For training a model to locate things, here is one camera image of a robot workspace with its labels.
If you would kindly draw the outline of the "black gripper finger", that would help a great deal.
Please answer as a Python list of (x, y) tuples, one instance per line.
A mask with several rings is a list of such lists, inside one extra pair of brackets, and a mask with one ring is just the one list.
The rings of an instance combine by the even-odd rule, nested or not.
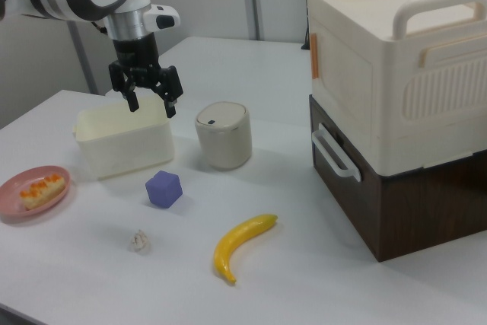
[(121, 93), (129, 105), (129, 110), (135, 112), (139, 108), (138, 99), (136, 97), (135, 82), (131, 76), (125, 75), (123, 72), (110, 75), (113, 90)]
[(151, 90), (163, 100), (167, 118), (174, 117), (177, 99), (183, 95), (176, 67), (155, 69), (152, 75)]

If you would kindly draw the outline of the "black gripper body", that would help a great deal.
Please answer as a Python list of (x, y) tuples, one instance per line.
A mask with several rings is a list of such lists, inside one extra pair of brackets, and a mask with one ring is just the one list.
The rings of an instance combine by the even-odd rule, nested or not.
[(154, 34), (136, 40), (114, 40), (117, 60), (109, 64), (114, 91), (178, 91), (179, 75), (175, 66), (162, 68)]

